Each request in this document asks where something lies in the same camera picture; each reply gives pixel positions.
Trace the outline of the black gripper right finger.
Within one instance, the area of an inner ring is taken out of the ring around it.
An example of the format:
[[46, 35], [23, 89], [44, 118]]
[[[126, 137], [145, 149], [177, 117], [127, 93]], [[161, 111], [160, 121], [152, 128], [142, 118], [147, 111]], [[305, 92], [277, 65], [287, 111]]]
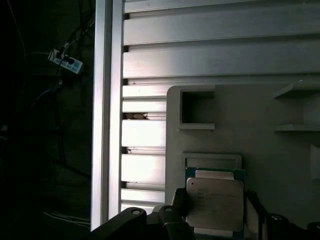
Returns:
[[252, 240], [318, 240], [320, 223], [311, 222], [301, 228], [278, 213], [270, 213], [256, 192], [245, 193], [245, 225]]

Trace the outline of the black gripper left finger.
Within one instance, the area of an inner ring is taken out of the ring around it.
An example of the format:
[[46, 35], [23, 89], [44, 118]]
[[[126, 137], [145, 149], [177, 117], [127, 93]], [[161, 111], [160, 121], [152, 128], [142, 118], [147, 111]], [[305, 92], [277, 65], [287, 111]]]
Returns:
[[172, 204], [151, 214], [129, 207], [91, 232], [92, 240], [194, 240], [185, 221], [188, 210], [186, 188], [175, 190]]

